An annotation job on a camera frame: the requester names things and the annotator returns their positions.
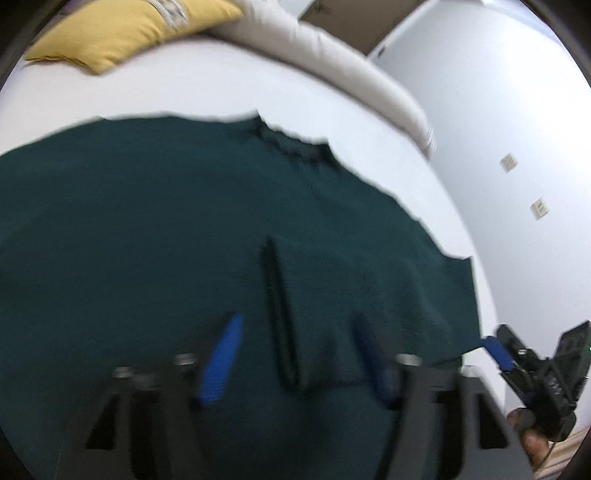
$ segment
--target white bed sheet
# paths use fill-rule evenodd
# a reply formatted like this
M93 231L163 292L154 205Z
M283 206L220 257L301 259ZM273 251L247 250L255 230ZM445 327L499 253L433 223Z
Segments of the white bed sheet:
M482 264L462 220L418 148L378 114L293 67L223 41L193 37L144 52L100 77L66 63L24 64L0 92L0 153L97 116L236 119L256 111L304 140L327 139L336 157L394 196L448 255L474 257L480 329L496 312ZM500 406L505 386L479 349L480 367Z

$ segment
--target yellow pillow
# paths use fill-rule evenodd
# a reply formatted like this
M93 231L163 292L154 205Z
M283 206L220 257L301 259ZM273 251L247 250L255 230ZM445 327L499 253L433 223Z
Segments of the yellow pillow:
M96 0L66 17L25 54L103 73L154 44L237 20L227 0Z

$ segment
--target white wall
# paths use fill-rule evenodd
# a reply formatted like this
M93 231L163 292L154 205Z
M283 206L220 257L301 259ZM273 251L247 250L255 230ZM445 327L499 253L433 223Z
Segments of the white wall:
M499 322L552 355L561 331L591 317L589 85L559 43L476 1L431 0L389 42L375 61L434 125L431 164L474 240ZM509 152L519 165L505 173ZM536 221L540 197L550 213ZM591 386L577 415L591 424Z
M279 0L281 6L297 18L306 13L313 2L314 0Z

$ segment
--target dark green sweater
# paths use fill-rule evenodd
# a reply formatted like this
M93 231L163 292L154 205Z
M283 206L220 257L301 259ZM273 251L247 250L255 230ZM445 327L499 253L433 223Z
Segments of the dark green sweater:
M392 341L431 363L479 344L470 262L328 145L259 117L75 127L0 158L0 192L0 426L37 480L53 478L81 396L117 366L192 351L229 310L244 315L242 349L197 419L220 479L372 479L396 419L361 382L349 309L379 305ZM291 265L277 271L288 319L269 315L269 239ZM309 384L281 380L272 320L303 332L290 368Z

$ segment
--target black cable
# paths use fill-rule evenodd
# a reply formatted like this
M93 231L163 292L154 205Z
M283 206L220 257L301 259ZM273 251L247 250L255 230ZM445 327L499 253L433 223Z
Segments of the black cable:
M564 432L564 427L566 427L566 422L564 422L562 424L562 427L560 428L560 431L558 432L558 435L556 436L557 439L559 439L562 436L562 434ZM534 467L534 469L533 469L534 473L537 472L540 468L542 468L544 466L544 464L548 460L548 457L550 457L550 455L552 454L552 450L554 450L554 447L556 446L557 443L558 442L552 443L552 447L550 447L550 450L548 450L548 453L546 453L544 458L542 458L542 460L539 461L538 464Z

